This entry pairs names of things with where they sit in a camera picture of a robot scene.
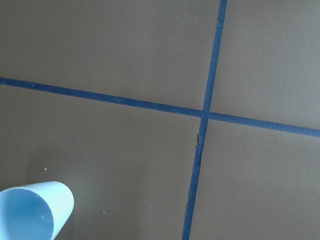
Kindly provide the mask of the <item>light blue cup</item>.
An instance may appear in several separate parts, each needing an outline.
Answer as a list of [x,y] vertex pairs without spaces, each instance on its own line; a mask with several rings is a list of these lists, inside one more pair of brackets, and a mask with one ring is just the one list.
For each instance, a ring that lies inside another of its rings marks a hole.
[[74,209],[72,191],[48,181],[0,192],[2,240],[54,240]]

